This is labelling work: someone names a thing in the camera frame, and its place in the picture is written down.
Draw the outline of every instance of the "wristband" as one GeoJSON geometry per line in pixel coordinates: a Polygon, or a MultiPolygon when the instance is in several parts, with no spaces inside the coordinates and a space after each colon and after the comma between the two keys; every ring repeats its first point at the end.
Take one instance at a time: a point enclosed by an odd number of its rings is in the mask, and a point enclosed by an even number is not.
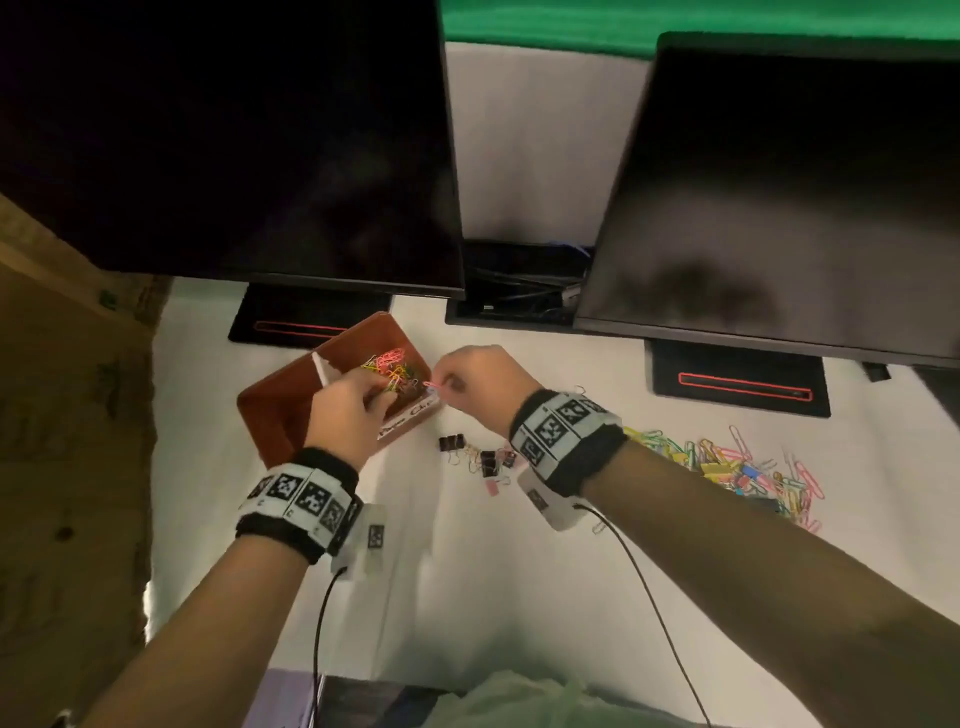
{"type": "Polygon", "coordinates": [[[519,408],[510,443],[555,493],[579,496],[627,442],[620,418],[584,395],[542,389],[519,408]]]}
{"type": "Polygon", "coordinates": [[[305,448],[256,484],[240,505],[236,534],[280,541],[310,564],[326,552],[336,555],[363,508],[355,493],[358,479],[340,458],[305,448]]]}

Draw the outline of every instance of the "green backdrop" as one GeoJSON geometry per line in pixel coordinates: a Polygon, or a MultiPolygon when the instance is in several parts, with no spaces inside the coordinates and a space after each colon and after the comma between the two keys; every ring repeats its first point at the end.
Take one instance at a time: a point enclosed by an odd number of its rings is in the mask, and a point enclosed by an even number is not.
{"type": "Polygon", "coordinates": [[[650,58],[666,31],[960,38],[960,0],[442,0],[447,40],[650,58]]]}

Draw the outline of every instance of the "hand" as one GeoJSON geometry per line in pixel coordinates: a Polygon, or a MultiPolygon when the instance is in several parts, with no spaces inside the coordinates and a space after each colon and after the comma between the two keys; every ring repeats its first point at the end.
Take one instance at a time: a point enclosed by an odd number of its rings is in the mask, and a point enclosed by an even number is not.
{"type": "Polygon", "coordinates": [[[325,449],[360,472],[376,450],[383,418],[396,400],[395,392],[383,391],[387,384],[385,376],[353,369],[324,387],[313,396],[304,446],[325,449]]]}
{"type": "Polygon", "coordinates": [[[520,406],[542,385],[503,347],[463,347],[437,362],[440,399],[503,438],[520,406]]]}

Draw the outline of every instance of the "forearm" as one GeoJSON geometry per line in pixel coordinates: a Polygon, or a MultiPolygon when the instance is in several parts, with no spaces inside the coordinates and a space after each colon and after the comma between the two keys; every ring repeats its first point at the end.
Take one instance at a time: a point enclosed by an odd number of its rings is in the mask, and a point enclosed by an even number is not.
{"type": "Polygon", "coordinates": [[[240,726],[306,569],[306,559],[284,544],[234,541],[83,728],[240,726]]]}
{"type": "Polygon", "coordinates": [[[843,551],[635,443],[584,495],[825,724],[947,718],[960,627],[843,551]]]}

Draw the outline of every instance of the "black monitor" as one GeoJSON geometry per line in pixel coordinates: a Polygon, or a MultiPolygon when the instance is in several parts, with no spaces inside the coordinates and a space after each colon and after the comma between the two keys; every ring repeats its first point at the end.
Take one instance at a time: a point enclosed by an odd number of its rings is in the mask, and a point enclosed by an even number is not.
{"type": "Polygon", "coordinates": [[[437,6],[7,4],[0,191],[111,270],[461,296],[437,6]]]}
{"type": "Polygon", "coordinates": [[[957,87],[955,44],[663,36],[575,325],[960,367],[957,87]]]}

